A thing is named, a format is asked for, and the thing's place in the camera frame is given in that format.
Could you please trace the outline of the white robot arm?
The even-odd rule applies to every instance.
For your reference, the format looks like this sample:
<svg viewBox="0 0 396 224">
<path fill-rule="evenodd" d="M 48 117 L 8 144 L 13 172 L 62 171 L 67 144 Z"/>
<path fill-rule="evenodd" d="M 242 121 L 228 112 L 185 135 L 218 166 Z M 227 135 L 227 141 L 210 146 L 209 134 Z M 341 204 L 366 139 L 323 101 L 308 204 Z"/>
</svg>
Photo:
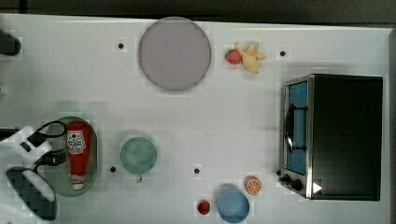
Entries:
<svg viewBox="0 0 396 224">
<path fill-rule="evenodd" d="M 1 224 L 50 224 L 57 217 L 56 192 L 38 172 L 66 161 L 49 137 L 31 126 L 1 130 Z"/>
</svg>

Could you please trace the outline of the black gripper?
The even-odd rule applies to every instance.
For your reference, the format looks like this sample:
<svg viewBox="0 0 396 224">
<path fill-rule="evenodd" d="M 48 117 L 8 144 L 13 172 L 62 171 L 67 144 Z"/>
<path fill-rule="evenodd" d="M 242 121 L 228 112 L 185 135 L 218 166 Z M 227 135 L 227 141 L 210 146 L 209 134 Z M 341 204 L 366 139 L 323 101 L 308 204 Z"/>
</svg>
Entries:
<svg viewBox="0 0 396 224">
<path fill-rule="evenodd" d="M 46 153 L 41 159 L 41 165 L 58 166 L 65 163 L 67 152 L 65 149 L 52 150 Z"/>
</svg>

